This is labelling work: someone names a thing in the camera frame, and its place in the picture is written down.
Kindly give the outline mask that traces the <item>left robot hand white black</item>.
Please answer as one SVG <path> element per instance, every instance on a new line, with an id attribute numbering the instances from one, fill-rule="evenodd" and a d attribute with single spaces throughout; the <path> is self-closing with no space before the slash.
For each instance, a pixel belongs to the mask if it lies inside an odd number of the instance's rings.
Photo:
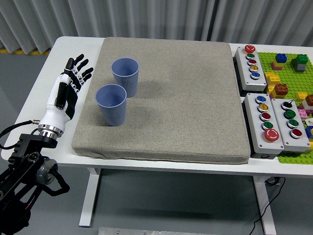
<path id="1" fill-rule="evenodd" d="M 74 117 L 78 93 L 92 77 L 93 68 L 82 71 L 88 62 L 83 54 L 67 61 L 48 97 L 46 114 L 38 124 L 40 135 L 52 136 L 55 139 L 63 135 L 66 123 Z"/>

